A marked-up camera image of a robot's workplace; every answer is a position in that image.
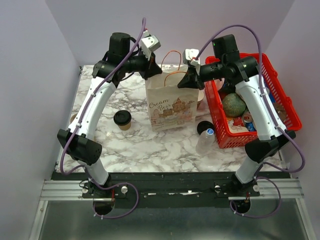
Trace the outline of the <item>paper takeout bag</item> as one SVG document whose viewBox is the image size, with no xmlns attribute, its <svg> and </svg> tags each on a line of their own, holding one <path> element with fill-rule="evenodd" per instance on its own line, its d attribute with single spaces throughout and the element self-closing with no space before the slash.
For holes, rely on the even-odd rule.
<svg viewBox="0 0 320 240">
<path fill-rule="evenodd" d="M 154 132 L 185 127 L 195 122 L 199 90 L 178 88 L 188 67 L 179 60 L 178 67 L 165 69 L 145 82 L 147 111 Z"/>
</svg>

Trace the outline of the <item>black coffee cup lid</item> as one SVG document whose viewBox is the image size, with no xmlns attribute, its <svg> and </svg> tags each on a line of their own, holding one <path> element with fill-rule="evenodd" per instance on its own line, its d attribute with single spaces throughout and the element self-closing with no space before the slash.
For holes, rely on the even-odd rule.
<svg viewBox="0 0 320 240">
<path fill-rule="evenodd" d="M 125 126 L 132 120 L 132 115 L 127 110 L 119 110 L 113 116 L 113 121 L 118 126 Z"/>
</svg>

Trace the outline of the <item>brown paper coffee cup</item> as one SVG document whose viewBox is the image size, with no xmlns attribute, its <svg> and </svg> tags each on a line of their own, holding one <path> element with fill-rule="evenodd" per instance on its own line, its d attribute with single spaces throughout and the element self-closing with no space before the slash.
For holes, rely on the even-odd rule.
<svg viewBox="0 0 320 240">
<path fill-rule="evenodd" d="M 122 130 L 122 131 L 127 131 L 131 128 L 131 122 L 125 124 L 125 125 L 118 125 L 118 127 Z"/>
</svg>

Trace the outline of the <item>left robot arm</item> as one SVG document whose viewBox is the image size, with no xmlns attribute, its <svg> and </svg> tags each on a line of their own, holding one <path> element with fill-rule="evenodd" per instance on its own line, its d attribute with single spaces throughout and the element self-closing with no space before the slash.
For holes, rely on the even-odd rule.
<svg viewBox="0 0 320 240">
<path fill-rule="evenodd" d="M 93 191 L 101 198 L 111 191 L 111 178 L 100 159 L 102 145 L 94 141 L 101 114 L 126 74 L 139 73 L 147 80 L 162 73 L 156 63 L 155 51 L 161 43 L 155 35 L 144 30 L 141 39 L 127 33 L 115 32 L 109 39 L 109 48 L 93 66 L 89 90 L 80 110 L 66 130 L 57 133 L 63 152 L 84 168 L 92 182 Z"/>
</svg>

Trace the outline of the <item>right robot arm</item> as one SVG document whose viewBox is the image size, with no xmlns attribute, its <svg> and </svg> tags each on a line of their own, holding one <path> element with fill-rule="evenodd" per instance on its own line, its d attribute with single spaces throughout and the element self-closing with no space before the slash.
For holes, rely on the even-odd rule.
<svg viewBox="0 0 320 240">
<path fill-rule="evenodd" d="M 244 100 L 255 123 L 257 139 L 245 145 L 246 159 L 233 174 L 230 191 L 241 196 L 248 190 L 266 158 L 296 137 L 278 117 L 266 92 L 263 79 L 259 79 L 260 60 L 252 56 L 241 57 L 234 35 L 229 34 L 212 40 L 213 51 L 218 62 L 202 65 L 196 58 L 200 51 L 185 49 L 183 63 L 187 72 L 178 83 L 178 88 L 202 90 L 205 82 L 225 79 Z"/>
</svg>

